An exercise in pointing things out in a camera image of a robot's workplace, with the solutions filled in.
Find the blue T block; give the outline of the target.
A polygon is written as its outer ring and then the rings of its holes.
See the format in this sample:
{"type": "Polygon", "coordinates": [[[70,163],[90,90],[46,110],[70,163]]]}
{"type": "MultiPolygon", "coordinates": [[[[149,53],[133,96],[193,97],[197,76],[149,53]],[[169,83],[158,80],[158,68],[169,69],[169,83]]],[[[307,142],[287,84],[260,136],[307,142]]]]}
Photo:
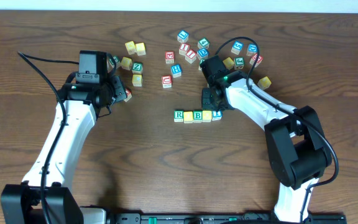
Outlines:
{"type": "Polygon", "coordinates": [[[223,114],[221,111],[212,111],[212,120],[213,121],[222,119],[222,116],[223,116],[223,114]]]}

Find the yellow O block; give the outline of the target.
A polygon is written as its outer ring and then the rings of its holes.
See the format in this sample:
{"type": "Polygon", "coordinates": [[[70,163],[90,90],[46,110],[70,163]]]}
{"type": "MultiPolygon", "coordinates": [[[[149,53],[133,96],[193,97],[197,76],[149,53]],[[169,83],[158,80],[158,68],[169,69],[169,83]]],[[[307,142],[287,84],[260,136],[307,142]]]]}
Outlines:
{"type": "Polygon", "coordinates": [[[183,122],[184,123],[193,123],[193,112],[192,111],[185,111],[183,113],[183,122]]]}
{"type": "Polygon", "coordinates": [[[202,111],[202,122],[207,123],[212,121],[212,111],[210,110],[203,110],[202,111]]]}

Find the green B block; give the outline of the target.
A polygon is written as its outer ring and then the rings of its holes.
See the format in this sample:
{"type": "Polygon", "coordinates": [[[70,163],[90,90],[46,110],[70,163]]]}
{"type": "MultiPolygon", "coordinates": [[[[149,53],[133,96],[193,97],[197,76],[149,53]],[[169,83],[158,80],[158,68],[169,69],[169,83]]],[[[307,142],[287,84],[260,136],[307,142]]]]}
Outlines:
{"type": "Polygon", "coordinates": [[[202,111],[193,111],[193,122],[202,123],[203,122],[203,112],[202,111]]]}

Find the green R block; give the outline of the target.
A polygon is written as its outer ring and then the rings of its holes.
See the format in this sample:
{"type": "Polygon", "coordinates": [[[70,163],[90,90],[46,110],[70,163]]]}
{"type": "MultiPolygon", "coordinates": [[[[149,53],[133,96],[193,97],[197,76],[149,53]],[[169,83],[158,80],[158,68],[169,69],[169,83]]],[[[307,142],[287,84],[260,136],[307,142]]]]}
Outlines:
{"type": "Polygon", "coordinates": [[[184,111],[183,110],[175,110],[174,111],[174,122],[176,122],[176,123],[184,122],[184,111]]]}

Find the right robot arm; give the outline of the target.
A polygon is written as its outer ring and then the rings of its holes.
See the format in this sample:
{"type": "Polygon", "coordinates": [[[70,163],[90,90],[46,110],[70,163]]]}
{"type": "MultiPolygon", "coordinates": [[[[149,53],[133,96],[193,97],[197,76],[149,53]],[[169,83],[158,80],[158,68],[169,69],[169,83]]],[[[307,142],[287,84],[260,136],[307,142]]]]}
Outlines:
{"type": "Polygon", "coordinates": [[[264,130],[269,163],[280,182],[276,218],[281,222],[306,221],[313,188],[321,185],[319,178],[325,169],[337,164],[316,111],[276,100],[248,74],[231,72],[217,55],[201,62],[200,68],[208,83],[202,92],[204,109],[239,110],[264,130]]]}

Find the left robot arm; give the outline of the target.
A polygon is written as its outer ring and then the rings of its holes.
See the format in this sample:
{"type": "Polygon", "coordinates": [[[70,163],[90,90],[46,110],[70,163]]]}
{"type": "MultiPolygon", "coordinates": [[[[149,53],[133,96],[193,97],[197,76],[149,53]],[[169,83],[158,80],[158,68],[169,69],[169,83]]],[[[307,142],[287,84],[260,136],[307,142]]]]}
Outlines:
{"type": "Polygon", "coordinates": [[[6,223],[114,223],[108,209],[81,207],[71,187],[86,137],[101,117],[101,109],[127,98],[113,56],[82,50],[78,70],[61,89],[52,128],[31,169],[20,184],[7,184],[1,194],[6,223]]]}

